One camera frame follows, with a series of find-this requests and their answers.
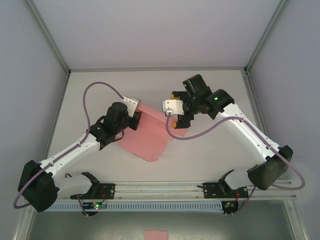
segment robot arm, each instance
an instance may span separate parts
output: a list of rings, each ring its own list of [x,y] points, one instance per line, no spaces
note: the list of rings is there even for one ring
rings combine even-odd
[[[65,174],[74,165],[87,156],[102,150],[117,141],[119,133],[124,129],[137,130],[141,112],[135,111],[139,101],[135,98],[124,97],[122,102],[114,102],[109,107],[106,116],[90,126],[86,133],[75,143],[58,154],[36,163],[33,160],[25,164],[21,175],[18,191],[39,173],[32,183],[23,191],[22,196],[38,211],[49,208],[57,198],[70,197],[75,194],[98,191],[99,181],[89,172],[83,172],[75,177],[65,178]]]
[[[224,126],[244,144],[252,155],[252,164],[249,169],[231,169],[221,177],[219,187],[224,193],[229,189],[236,190],[252,184],[261,190],[266,190],[288,169],[288,166],[270,148],[276,149],[289,162],[293,155],[291,148],[280,147],[264,135],[244,115],[227,92],[219,89],[212,93],[199,74],[185,80],[183,85],[186,91],[174,91],[170,100],[162,102],[162,110],[166,114],[178,115],[178,122],[174,128],[189,128],[190,121],[199,113],[208,114],[213,120],[226,120]]]

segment metal bar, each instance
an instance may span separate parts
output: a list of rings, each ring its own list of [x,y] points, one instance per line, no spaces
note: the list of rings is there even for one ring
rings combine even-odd
[[[138,201],[138,202],[178,202],[178,201],[210,201],[205,199],[203,189],[198,187],[201,182],[120,182],[116,183],[113,201]],[[291,187],[288,180],[279,180],[276,184]],[[296,199],[293,191],[270,187],[268,190],[257,189],[252,200],[287,200]],[[215,201],[232,201],[233,198],[216,198]]]
[[[201,180],[201,181],[115,181],[115,182],[101,182],[102,184],[116,184],[116,187],[119,186],[194,186],[194,185],[202,185],[205,182],[217,182],[212,180]],[[274,182],[277,185],[288,186],[291,185],[290,180],[277,180]]]
[[[27,239],[34,212],[35,210],[32,206],[27,206],[20,210],[12,240]]]
[[[249,102],[252,108],[254,120],[256,122],[257,127],[267,136],[269,136],[268,127],[265,121],[265,118],[263,116],[263,112],[261,110],[261,106],[259,103],[259,100],[257,98],[257,94],[255,91],[255,88],[252,83],[252,79],[250,77],[250,74],[244,70],[241,71],[244,86],[246,89],[246,92],[248,94]]]
[[[310,240],[310,235],[302,216],[297,200],[288,199],[283,201],[292,227],[294,238],[297,240]]]
[[[42,159],[47,159],[48,158],[48,154],[49,154],[51,143],[52,143],[52,139],[54,137],[54,133],[55,133],[55,130],[56,130],[56,126],[57,126],[60,110],[61,110],[62,103],[64,101],[65,94],[66,94],[66,91],[67,91],[67,86],[68,86],[68,83],[69,83],[69,77],[70,77],[70,75],[66,75],[65,76],[63,89],[62,89],[61,95],[60,95],[59,100],[58,100],[57,108],[56,108],[56,110],[54,112],[53,121],[51,123],[51,128],[50,128],[50,132],[49,132],[49,137],[48,137],[47,143],[45,145],[44,154],[43,154]]]
[[[83,68],[71,69],[71,73],[92,72],[142,72],[142,71],[212,71],[212,70],[242,70],[243,66],[226,67],[133,67],[133,68]]]
[[[271,17],[264,33],[262,34],[262,37],[260,38],[257,46],[255,47],[253,54],[251,55],[247,65],[246,65],[246,71],[250,72],[252,70],[253,66],[255,65],[256,61],[258,60],[258,57],[260,56],[262,50],[266,46],[270,36],[272,35],[274,29],[276,28],[281,16],[283,15],[284,11],[286,10],[286,7],[288,6],[290,0],[281,0]]]
[[[64,60],[59,48],[57,47],[57,44],[55,43],[52,35],[49,32],[49,29],[47,25],[45,24],[45,21],[41,17],[41,14],[34,3],[33,0],[22,0],[29,10],[32,18],[34,19],[36,25],[39,27],[45,41],[49,45],[51,51],[53,52],[55,58],[57,59],[58,63],[62,67],[62,69],[65,71],[65,74],[70,75],[70,69],[68,68],[68,65],[66,64],[66,61]]]

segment yellow component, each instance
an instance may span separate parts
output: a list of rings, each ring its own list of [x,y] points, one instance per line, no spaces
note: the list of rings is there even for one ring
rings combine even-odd
[[[179,97],[176,97],[173,93],[171,93],[171,99],[179,100]]]

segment pink cloth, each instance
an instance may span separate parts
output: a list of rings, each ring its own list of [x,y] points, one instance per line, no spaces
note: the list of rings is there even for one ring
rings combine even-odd
[[[160,230],[145,231],[144,240],[169,240],[169,234]]]
[[[128,152],[142,158],[148,162],[155,162],[161,155],[168,142],[166,139],[173,140],[166,131],[167,117],[163,112],[140,103],[138,109],[142,112],[139,127],[136,131],[131,128],[124,130],[124,138],[117,141],[117,144]],[[184,137],[187,129],[174,129],[173,123],[177,119],[170,118],[169,129],[172,134]]]

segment pink towel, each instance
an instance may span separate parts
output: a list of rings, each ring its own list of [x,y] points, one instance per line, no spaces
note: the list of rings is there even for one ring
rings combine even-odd
[[[139,127],[136,131],[131,128],[124,130],[124,138],[117,141],[117,144],[128,152],[142,158],[148,162],[155,162],[161,155],[168,142],[166,139],[173,140],[166,131],[167,117],[163,112],[154,110],[153,108],[140,103],[138,109],[142,112]],[[174,129],[173,123],[177,119],[170,118],[169,129],[174,135],[184,137],[187,129]]]

